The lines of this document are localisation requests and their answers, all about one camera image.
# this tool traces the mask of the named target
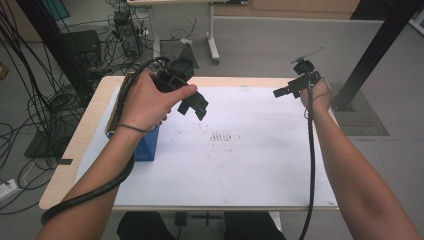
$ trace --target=forearm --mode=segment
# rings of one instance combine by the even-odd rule
[[[315,126],[330,184],[353,237],[420,239],[388,185],[328,112],[315,114]]]
[[[63,200],[97,189],[118,176],[127,165],[140,137],[141,135],[134,130],[117,131],[93,165]],[[118,188],[115,188],[53,217],[43,227],[39,239],[100,239],[117,191]]]

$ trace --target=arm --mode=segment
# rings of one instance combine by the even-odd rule
[[[313,87],[314,123],[325,170],[354,239],[421,239],[389,186],[344,135],[328,113],[324,81]],[[307,91],[301,93],[307,104]]]
[[[161,93],[151,77],[143,71],[128,93],[121,123],[150,129],[166,119],[166,114],[178,101],[194,94],[190,85],[174,92]],[[92,166],[65,196],[64,200],[96,189],[119,175],[128,163],[144,134],[118,127],[115,134]],[[118,188],[58,214],[41,229],[37,239],[100,239],[112,211]]]

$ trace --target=white desk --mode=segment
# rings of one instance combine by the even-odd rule
[[[161,55],[160,52],[160,39],[159,35],[156,32],[156,24],[155,19],[157,17],[157,13],[155,12],[155,6],[164,5],[164,4],[172,4],[173,6],[183,6],[184,4],[193,4],[198,3],[207,6],[208,13],[207,16],[209,18],[209,31],[206,33],[206,39],[209,43],[209,48],[212,54],[212,59],[219,63],[219,54],[218,49],[216,47],[215,39],[213,37],[213,12],[214,12],[214,4],[213,0],[127,0],[129,5],[133,6],[146,6],[147,13],[150,19],[150,28],[153,36],[153,57],[159,57]]]
[[[61,201],[78,169],[83,172],[84,162],[92,161],[104,146],[104,115],[123,79],[110,76],[101,81],[63,156],[72,164],[58,166],[40,200],[42,209]],[[208,113],[200,122],[192,110],[186,116],[173,110],[160,129],[155,161],[136,163],[114,209],[306,210],[310,165],[304,109],[299,99],[275,99],[272,93],[288,81],[193,77],[190,83],[209,101]],[[317,142],[315,209],[335,210]],[[261,156],[255,158],[258,151]]]

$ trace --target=wrist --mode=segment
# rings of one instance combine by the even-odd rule
[[[123,141],[135,146],[145,135],[146,133],[135,131],[127,127],[116,126],[115,133],[113,134],[112,138],[122,139]]]

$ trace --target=bracelet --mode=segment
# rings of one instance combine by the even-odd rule
[[[158,125],[156,124],[155,127],[152,130],[143,130],[143,129],[136,128],[136,127],[126,125],[126,124],[123,124],[123,123],[119,123],[119,122],[115,123],[114,125],[118,126],[118,127],[126,127],[126,128],[129,128],[129,129],[135,130],[137,132],[141,132],[141,133],[151,133],[151,132],[155,131],[156,128],[158,127]]]

